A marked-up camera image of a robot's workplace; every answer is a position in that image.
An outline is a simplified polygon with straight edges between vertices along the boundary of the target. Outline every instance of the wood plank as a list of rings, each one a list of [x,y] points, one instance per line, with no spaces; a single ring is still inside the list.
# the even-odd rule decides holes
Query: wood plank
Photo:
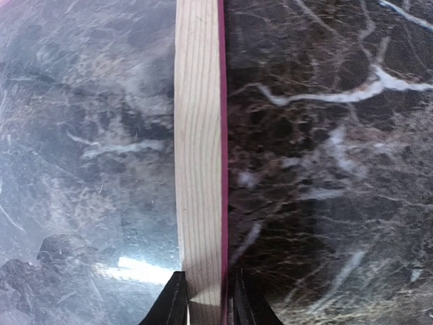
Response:
[[[175,170],[191,324],[217,325],[221,297],[221,74],[216,0],[178,0]]]

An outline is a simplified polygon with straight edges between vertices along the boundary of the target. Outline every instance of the light wood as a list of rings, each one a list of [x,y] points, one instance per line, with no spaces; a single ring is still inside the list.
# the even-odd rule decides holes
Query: light wood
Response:
[[[175,169],[191,324],[217,325],[221,296],[221,101],[217,0],[178,0]]]

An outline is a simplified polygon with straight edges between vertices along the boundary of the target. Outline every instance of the wooden strip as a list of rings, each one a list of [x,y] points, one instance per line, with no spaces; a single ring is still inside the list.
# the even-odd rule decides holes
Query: wooden strip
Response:
[[[175,169],[191,324],[217,325],[221,297],[221,100],[216,0],[178,0]]]

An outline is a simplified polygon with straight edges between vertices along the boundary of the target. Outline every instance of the dark marble surface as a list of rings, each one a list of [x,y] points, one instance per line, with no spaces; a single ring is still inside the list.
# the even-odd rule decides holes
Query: dark marble surface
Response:
[[[231,262],[284,324],[433,324],[433,1],[228,1]]]
[[[0,9],[0,324],[138,324],[179,269],[174,1]]]

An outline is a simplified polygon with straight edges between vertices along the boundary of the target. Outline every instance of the pink edge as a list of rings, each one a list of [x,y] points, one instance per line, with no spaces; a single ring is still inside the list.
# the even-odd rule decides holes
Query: pink edge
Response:
[[[227,285],[228,285],[228,250],[229,250],[229,167],[227,135],[227,75],[225,58],[225,21],[224,0],[219,0],[219,60],[221,69],[221,186],[222,186],[222,225],[221,225],[221,324],[227,325]]]

